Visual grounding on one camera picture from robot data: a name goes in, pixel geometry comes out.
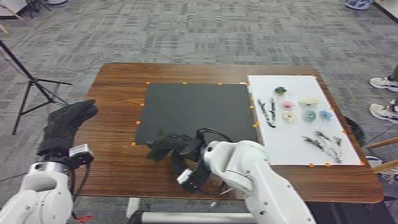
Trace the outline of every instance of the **black cloth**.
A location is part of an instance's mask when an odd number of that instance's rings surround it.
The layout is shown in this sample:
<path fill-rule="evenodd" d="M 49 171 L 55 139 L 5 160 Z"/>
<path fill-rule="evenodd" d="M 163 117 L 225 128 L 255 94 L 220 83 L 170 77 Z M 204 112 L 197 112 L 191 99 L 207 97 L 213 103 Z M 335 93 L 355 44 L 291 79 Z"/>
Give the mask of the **black cloth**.
<path fill-rule="evenodd" d="M 37 150 L 39 156 L 46 154 L 67 156 L 69 148 L 74 143 L 78 127 L 97 113 L 94 103 L 94 100 L 87 100 L 67 105 L 51 112 L 47 116 L 47 125 L 44 127 L 42 142 Z"/>

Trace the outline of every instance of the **colorful object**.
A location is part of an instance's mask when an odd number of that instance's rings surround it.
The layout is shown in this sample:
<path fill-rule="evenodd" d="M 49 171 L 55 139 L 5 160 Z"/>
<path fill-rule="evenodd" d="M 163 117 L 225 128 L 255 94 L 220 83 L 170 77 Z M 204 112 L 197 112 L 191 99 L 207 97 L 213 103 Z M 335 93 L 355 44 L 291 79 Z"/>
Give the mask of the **colorful object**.
<path fill-rule="evenodd" d="M 319 103 L 318 98 L 316 97 L 305 97 L 300 100 L 300 103 L 305 104 L 307 106 L 316 105 Z"/>
<path fill-rule="evenodd" d="M 278 95 L 278 96 L 282 96 L 282 94 L 286 93 L 286 89 L 284 89 L 284 87 L 277 87 L 275 88 L 275 90 L 273 90 L 273 92 L 275 92 L 275 94 Z"/>
<path fill-rule="evenodd" d="M 319 118 L 330 121 L 332 119 L 332 113 L 326 110 L 319 111 Z"/>
<path fill-rule="evenodd" d="M 312 122 L 316 119 L 316 113 L 312 110 L 307 110 L 303 113 L 303 121 Z"/>
<path fill-rule="evenodd" d="M 293 106 L 294 106 L 294 104 L 293 104 L 291 101 L 282 102 L 282 107 L 284 107 L 286 110 L 289 110 L 293 108 Z"/>
<path fill-rule="evenodd" d="M 294 121 L 294 114 L 291 111 L 282 112 L 282 120 L 291 123 Z"/>

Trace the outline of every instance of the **white sheet on table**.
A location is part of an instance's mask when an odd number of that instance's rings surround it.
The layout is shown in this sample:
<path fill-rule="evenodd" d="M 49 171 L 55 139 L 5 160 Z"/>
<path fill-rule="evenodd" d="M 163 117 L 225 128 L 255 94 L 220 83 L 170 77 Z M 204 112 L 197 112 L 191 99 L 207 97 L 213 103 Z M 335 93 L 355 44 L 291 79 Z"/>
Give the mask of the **white sheet on table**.
<path fill-rule="evenodd" d="M 277 96 L 273 89 L 282 86 L 287 90 L 282 96 Z M 348 140 L 348 136 L 342 133 L 342 127 L 335 114 L 330 110 L 330 104 L 326 101 L 325 94 L 316 82 L 314 76 L 291 76 L 291 75 L 248 75 L 248 91 L 254 97 L 255 103 L 255 116 L 259 121 L 259 131 L 262 137 L 262 143 L 270 150 L 270 163 L 271 165 L 360 165 L 360 160 L 357 152 Z M 270 97 L 275 99 L 275 109 L 277 109 L 277 122 L 275 128 L 270 128 L 257 105 L 257 99 L 266 103 L 266 109 L 270 110 Z M 318 98 L 318 105 L 305 106 L 298 103 L 303 97 Z M 294 122 L 286 123 L 282 120 L 282 102 L 291 101 L 294 103 L 293 113 Z M 302 119 L 302 113 L 305 109 L 312 109 L 316 112 L 326 110 L 332 112 L 334 116 L 330 121 L 319 119 L 312 122 L 305 122 Z M 334 162 L 334 159 L 325 155 L 319 149 L 303 142 L 302 136 L 314 139 L 314 131 L 321 131 L 328 137 L 335 136 L 342 139 L 341 142 L 341 163 Z"/>

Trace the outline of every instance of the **table leg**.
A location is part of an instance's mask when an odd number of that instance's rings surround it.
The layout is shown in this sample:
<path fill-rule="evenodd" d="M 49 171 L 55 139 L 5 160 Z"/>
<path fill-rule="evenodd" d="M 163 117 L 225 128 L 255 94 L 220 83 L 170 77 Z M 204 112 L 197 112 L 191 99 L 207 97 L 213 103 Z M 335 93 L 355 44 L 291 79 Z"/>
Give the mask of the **table leg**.
<path fill-rule="evenodd" d="M 373 173 L 380 173 L 390 169 L 394 169 L 398 167 L 398 160 L 383 163 L 380 166 L 373 167 L 371 170 L 373 170 Z"/>
<path fill-rule="evenodd" d="M 8 34 L 8 31 L 5 30 L 5 27 L 1 24 L 0 24 L 0 30 L 3 31 L 5 34 Z"/>
<path fill-rule="evenodd" d="M 21 16 L 15 14 L 15 12 L 10 10 L 10 8 L 5 5 L 0 5 L 0 7 L 8 11 L 8 13 L 14 15 L 14 17 L 23 20 Z"/>
<path fill-rule="evenodd" d="M 366 148 L 367 148 L 367 149 L 374 149 L 374 148 L 378 148 L 378 147 L 382 147 L 382 146 L 385 146 L 385 145 L 390 145 L 390 144 L 394 144 L 394 143 L 398 143 L 398 137 L 394 137 L 394 138 L 390 138 L 389 140 L 385 140 L 385 141 L 382 141 L 382 142 L 378 142 L 378 143 L 367 145 Z"/>

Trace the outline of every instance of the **gray carpet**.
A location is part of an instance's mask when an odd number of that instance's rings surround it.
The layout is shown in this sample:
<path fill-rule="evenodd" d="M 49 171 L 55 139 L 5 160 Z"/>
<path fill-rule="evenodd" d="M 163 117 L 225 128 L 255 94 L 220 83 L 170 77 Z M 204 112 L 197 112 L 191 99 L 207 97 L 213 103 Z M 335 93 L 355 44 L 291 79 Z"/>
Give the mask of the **gray carpet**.
<path fill-rule="evenodd" d="M 10 32 L 8 36 L 0 33 L 0 38 L 37 76 L 72 83 L 56 91 L 69 102 L 83 99 L 97 69 L 110 62 L 309 64 L 367 140 L 390 127 L 371 117 L 367 104 L 385 104 L 396 94 L 373 89 L 367 79 L 387 76 L 398 63 L 398 26 L 373 7 L 350 11 L 341 0 L 71 0 L 51 10 L 33 19 L 24 16 L 23 21 L 0 21 Z M 44 119 L 56 108 L 23 117 L 10 136 L 23 88 L 24 78 L 0 58 L 0 178 L 26 171 Z M 33 92 L 30 106 L 40 100 Z M 374 140 L 396 135 L 392 127 Z M 398 159 L 396 146 L 374 153 L 385 161 Z M 19 180 L 0 183 L 0 204 Z M 398 196 L 396 184 L 385 186 L 385 194 Z M 174 200 L 161 209 L 181 210 L 183 203 Z M 79 205 L 79 215 L 92 212 L 111 217 L 92 223 L 122 223 L 126 199 L 83 198 Z M 197 210 L 207 211 L 207 203 Z"/>

